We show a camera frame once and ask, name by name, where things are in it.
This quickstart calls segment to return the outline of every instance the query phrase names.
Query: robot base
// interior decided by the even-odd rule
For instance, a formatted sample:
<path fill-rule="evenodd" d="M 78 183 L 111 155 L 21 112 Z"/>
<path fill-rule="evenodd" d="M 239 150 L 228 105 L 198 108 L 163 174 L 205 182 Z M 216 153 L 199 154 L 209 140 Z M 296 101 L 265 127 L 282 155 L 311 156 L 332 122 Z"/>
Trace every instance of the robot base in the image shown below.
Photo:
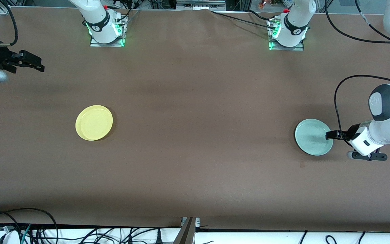
<path fill-rule="evenodd" d="M 117 31 L 118 32 L 121 32 L 121 36 L 117 37 L 114 41 L 110 42 L 110 43 L 99 43 L 97 42 L 93 37 L 91 37 L 91 40 L 90 40 L 90 46 L 96 46 L 96 47 L 121 47 L 121 46 L 124 46 L 125 42 L 126 42 L 126 32 L 127 32 L 127 22 L 129 20 L 129 17 L 126 16 L 124 19 L 122 19 L 120 22 L 118 22 L 117 24 L 118 25 L 121 25 L 121 26 L 118 26 L 116 27 Z"/>
<path fill-rule="evenodd" d="M 280 20 L 279 16 L 275 16 L 270 20 L 266 20 L 267 26 L 273 26 L 275 29 L 267 29 L 267 35 L 269 37 L 269 50 L 284 50 L 284 51 L 303 51 L 303 41 L 297 46 L 287 47 L 281 45 L 277 40 L 273 38 L 273 35 L 277 34 L 277 31 L 280 29 Z"/>

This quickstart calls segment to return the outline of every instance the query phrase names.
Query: table surface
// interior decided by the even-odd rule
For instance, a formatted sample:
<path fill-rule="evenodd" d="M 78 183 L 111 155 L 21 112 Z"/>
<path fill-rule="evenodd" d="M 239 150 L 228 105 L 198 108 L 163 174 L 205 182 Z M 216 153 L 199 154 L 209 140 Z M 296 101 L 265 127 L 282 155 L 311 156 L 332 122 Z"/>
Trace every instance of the table surface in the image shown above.
<path fill-rule="evenodd" d="M 315 15 L 305 51 L 269 51 L 264 28 L 203 10 L 141 11 L 125 47 L 91 48 L 76 9 L 13 13 L 11 49 L 38 55 L 46 71 L 19 68 L 0 84 L 0 209 L 40 207 L 61 224 L 176 225 L 192 215 L 219 228 L 390 231 L 390 145 L 387 162 L 367 162 L 348 159 L 344 142 L 316 157 L 294 141 L 303 119 L 338 128 L 343 78 L 390 77 L 390 45 L 348 39 Z M 382 16 L 368 18 L 382 29 Z M 379 39 L 358 15 L 332 19 Z M 0 17 L 0 40 L 13 35 Z M 370 118 L 380 83 L 340 88 L 344 127 Z M 74 123 L 95 104 L 114 126 L 89 142 Z"/>

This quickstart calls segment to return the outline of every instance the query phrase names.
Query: teal cable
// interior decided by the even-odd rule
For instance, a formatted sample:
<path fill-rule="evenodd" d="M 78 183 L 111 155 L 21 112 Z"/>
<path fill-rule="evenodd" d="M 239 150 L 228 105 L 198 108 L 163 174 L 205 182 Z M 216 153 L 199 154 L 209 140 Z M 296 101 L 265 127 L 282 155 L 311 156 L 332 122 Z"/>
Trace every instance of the teal cable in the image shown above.
<path fill-rule="evenodd" d="M 23 233 L 22 239 L 20 240 L 20 244 L 23 244 L 23 242 L 25 241 L 26 233 L 28 233 L 28 230 L 30 227 L 31 227 L 31 224 L 28 225 L 28 227 L 25 230 L 25 233 Z"/>

